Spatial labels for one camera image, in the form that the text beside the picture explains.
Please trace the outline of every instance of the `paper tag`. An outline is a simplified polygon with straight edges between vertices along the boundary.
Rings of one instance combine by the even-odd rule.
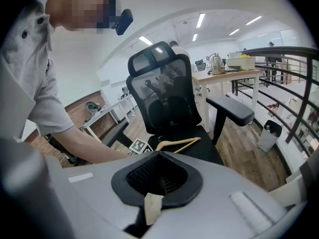
[[[161,211],[161,199],[164,196],[155,195],[148,193],[144,198],[144,211],[146,225],[150,226],[155,223],[155,221],[160,216]]]

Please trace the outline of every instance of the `chair armrest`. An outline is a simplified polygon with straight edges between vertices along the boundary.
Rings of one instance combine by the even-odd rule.
[[[102,143],[108,147],[111,147],[117,140],[127,148],[132,145],[132,141],[124,135],[123,131],[127,128],[129,123],[124,120],[113,127],[103,138]]]
[[[206,102],[221,111],[239,126],[245,126],[251,122],[255,113],[248,106],[228,97],[215,97],[213,100],[206,98]]]

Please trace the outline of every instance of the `trash can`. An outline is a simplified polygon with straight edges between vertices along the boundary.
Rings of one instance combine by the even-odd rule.
[[[272,120],[268,120],[258,141],[258,147],[264,151],[269,151],[280,137],[283,128]]]

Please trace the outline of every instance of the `electric kettle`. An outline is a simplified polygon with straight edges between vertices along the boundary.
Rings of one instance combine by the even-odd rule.
[[[225,66],[218,55],[218,53],[214,53],[214,56],[211,58],[211,73],[212,74],[223,74],[225,73]]]

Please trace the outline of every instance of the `black railing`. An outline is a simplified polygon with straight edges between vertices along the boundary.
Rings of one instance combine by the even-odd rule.
[[[281,105],[284,109],[286,109],[288,112],[290,112],[293,116],[296,117],[296,120],[295,120],[292,127],[290,127],[279,115],[277,115],[273,110],[268,108],[265,104],[261,103],[260,101],[257,101],[257,103],[260,104],[263,108],[265,108],[268,112],[270,112],[274,117],[276,117],[287,128],[289,134],[286,138],[286,143],[289,143],[292,140],[292,138],[294,137],[296,139],[296,141],[298,142],[298,144],[301,146],[302,150],[304,150],[305,153],[309,156],[311,154],[311,152],[309,151],[308,148],[305,147],[305,145],[303,144],[300,137],[296,134],[296,132],[297,132],[297,129],[299,128],[299,126],[302,124],[307,128],[307,130],[310,132],[310,134],[313,136],[313,138],[315,138],[316,140],[319,141],[319,135],[318,135],[317,131],[306,120],[303,119],[307,105],[309,105],[311,108],[313,108],[316,113],[319,112],[319,108],[312,101],[309,100],[312,84],[319,86],[319,82],[313,78],[313,69],[314,69],[313,60],[319,61],[319,51],[315,50],[315,49],[303,48],[303,47],[270,47],[270,48],[259,48],[259,49],[245,50],[242,52],[247,54],[247,55],[250,55],[250,56],[266,57],[266,61],[268,61],[268,57],[276,57],[276,58],[291,59],[291,60],[299,61],[300,63],[303,62],[307,65],[307,70],[305,71],[306,75],[301,74],[301,72],[298,73],[295,71],[285,70],[285,69],[281,69],[281,68],[277,68],[277,67],[270,67],[269,66],[270,62],[265,62],[266,65],[259,65],[260,63],[257,63],[255,65],[255,67],[257,69],[266,70],[266,76],[260,77],[260,81],[262,83],[264,83],[266,87],[268,87],[269,85],[273,85],[277,88],[280,88],[280,89],[296,96],[300,100],[302,100],[299,112],[297,113],[297,112],[293,111],[291,108],[289,108],[287,105],[285,105],[281,101],[279,101],[276,97],[273,97],[273,96],[265,93],[264,91],[259,90],[260,94],[272,99],[275,103]],[[305,57],[307,61],[305,62],[302,60],[298,60],[296,58],[290,58],[290,57],[287,57],[286,55]],[[284,74],[290,74],[292,76],[299,77],[300,79],[304,79],[305,81],[303,81],[303,82],[306,83],[304,94],[300,95],[300,94],[294,92],[293,90],[286,88],[285,85],[282,84],[283,81],[280,81],[281,84],[278,84],[274,81],[271,81],[270,79],[271,79],[272,75],[269,75],[269,72],[271,72],[271,70],[276,70],[276,71],[282,72]],[[239,89],[240,87],[246,87],[249,89],[253,88],[251,85],[245,84],[243,82],[239,82],[239,81],[232,82],[232,92],[235,93],[236,96],[238,95],[238,92],[240,92],[243,95],[246,95],[252,99],[252,96],[250,96],[246,92],[240,90]]]

